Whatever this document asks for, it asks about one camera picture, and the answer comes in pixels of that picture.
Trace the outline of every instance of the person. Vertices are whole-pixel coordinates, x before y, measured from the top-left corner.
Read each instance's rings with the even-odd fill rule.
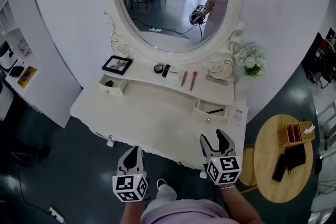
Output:
[[[233,219],[218,204],[210,200],[176,200],[177,194],[164,179],[156,182],[156,200],[141,214],[141,202],[126,203],[121,224],[258,224],[262,223],[257,211],[235,188],[219,185]]]
[[[204,28],[204,40],[211,37],[218,29],[226,13],[227,2],[228,0],[207,0],[205,3],[209,15]]]

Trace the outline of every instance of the sneaker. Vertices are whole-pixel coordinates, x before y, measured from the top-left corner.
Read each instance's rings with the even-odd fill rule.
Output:
[[[162,185],[164,185],[164,184],[168,185],[167,182],[166,182],[166,180],[164,180],[164,179],[162,179],[162,178],[159,178],[159,179],[156,181],[156,186],[157,186],[158,189],[159,189]]]

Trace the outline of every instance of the vanity table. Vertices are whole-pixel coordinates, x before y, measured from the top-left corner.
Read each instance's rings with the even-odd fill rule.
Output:
[[[123,75],[101,70],[84,87],[70,114],[95,135],[108,140],[109,146],[114,141],[137,145],[196,169],[203,169],[206,162],[200,135],[204,134],[216,150],[216,130],[220,129],[233,140],[242,160],[248,110],[246,89],[232,74],[233,55],[246,29],[240,18],[242,1],[228,0],[217,32],[209,40],[195,44],[181,37],[140,32],[123,0],[107,0],[109,9],[105,14],[112,25],[113,54],[133,62]],[[180,74],[188,71],[183,86],[181,76],[172,79],[155,73],[157,64],[175,67]],[[197,77],[191,90],[195,71]],[[207,80],[209,74],[225,80],[225,84]],[[105,85],[110,80],[114,85],[111,88]]]

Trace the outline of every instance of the power strip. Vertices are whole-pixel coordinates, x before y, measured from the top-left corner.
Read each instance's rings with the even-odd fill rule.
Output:
[[[53,207],[50,207],[49,213],[54,217],[54,219],[57,219],[60,223],[64,223],[64,217],[62,217]]]
[[[162,31],[162,29],[160,29],[160,28],[153,28],[153,27],[151,27],[151,28],[149,28],[149,31],[151,31],[151,32],[157,32],[157,33],[160,33],[160,32]]]

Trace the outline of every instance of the photo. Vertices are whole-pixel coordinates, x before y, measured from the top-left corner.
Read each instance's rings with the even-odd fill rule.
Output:
[[[119,59],[112,59],[108,63],[108,68],[115,69],[115,70],[118,70],[118,71],[122,71],[127,64],[128,64],[127,61],[123,61],[123,60],[119,60]]]
[[[126,70],[130,67],[131,63],[131,59],[121,58],[113,55],[101,69],[119,75],[124,75]]]

